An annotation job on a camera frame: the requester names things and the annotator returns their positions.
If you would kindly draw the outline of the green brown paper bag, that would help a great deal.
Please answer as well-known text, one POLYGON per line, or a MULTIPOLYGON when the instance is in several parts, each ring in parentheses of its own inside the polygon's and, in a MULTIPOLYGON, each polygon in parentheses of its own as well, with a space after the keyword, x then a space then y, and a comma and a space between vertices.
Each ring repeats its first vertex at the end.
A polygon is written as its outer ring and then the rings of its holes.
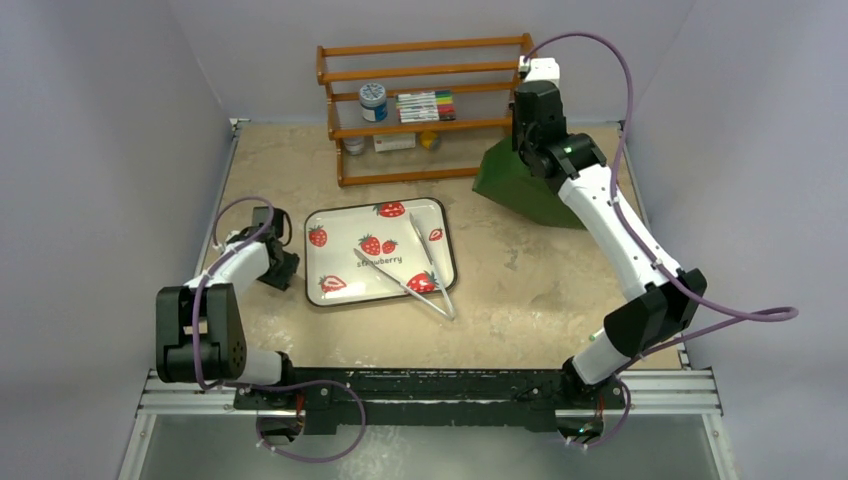
POLYGON ((530 174, 512 150, 509 137, 483 155, 472 190, 536 224, 584 230, 585 226, 540 179, 530 174))

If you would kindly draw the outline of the strawberry print white tray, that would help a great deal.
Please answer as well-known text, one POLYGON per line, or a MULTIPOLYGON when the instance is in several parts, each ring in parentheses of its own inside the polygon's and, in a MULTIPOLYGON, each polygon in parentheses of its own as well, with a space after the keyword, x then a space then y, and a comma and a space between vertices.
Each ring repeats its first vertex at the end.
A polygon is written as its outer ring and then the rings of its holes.
POLYGON ((408 222, 421 227, 447 290, 458 270, 447 211, 439 200, 420 197, 317 210, 304 223, 306 298, 316 307, 340 307, 406 296, 399 287, 362 265, 361 248, 402 280, 418 279, 426 265, 408 222))

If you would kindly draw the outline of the metal tongs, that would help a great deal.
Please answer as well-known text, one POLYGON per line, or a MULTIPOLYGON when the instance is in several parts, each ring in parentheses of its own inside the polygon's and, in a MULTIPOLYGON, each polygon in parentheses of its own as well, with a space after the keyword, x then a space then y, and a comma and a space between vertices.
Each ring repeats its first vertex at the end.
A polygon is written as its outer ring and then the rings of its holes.
POLYGON ((387 269, 378 265, 374 260, 371 260, 361 248, 354 248, 353 254, 362 265, 374 270, 378 275, 395 284, 406 294, 423 302, 426 306, 433 309, 445 319, 453 321, 457 316, 456 308, 450 299, 447 286, 442 280, 440 269, 436 264, 433 254, 431 253, 428 242, 424 239, 421 227, 412 213, 408 214, 408 222, 414 234, 415 240, 424 255, 424 259, 426 260, 426 265, 418 274, 418 279, 409 278, 407 280, 402 280, 400 276, 391 273, 387 269), (432 293, 436 291, 438 291, 442 296, 445 308, 437 306, 433 301, 426 299, 424 296, 425 293, 432 293))

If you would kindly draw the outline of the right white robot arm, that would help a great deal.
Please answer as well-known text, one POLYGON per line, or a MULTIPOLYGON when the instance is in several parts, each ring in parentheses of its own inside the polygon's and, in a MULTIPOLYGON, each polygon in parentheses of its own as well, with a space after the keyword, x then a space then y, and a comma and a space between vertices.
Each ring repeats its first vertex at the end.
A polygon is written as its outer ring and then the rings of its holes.
POLYGON ((513 149, 531 174, 590 232, 616 272, 625 304, 607 314, 594 340, 563 366, 561 392, 576 407, 596 399, 601 383, 649 348, 689 327, 704 294, 697 269, 683 270, 654 240, 619 193, 613 171, 587 134, 571 134, 560 92, 548 80, 521 83, 512 104, 513 149))

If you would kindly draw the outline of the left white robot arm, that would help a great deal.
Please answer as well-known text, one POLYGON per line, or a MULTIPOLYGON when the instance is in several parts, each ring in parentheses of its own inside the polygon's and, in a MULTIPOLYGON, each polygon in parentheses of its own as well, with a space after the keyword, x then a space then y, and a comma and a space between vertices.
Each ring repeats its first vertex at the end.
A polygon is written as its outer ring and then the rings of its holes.
POLYGON ((288 354, 249 346, 239 299, 255 282, 286 291, 300 258, 285 251, 291 220, 276 207, 256 207, 251 225, 227 238, 222 256, 197 277, 156 295, 156 372, 165 383, 203 389, 251 385, 272 408, 297 399, 288 354))

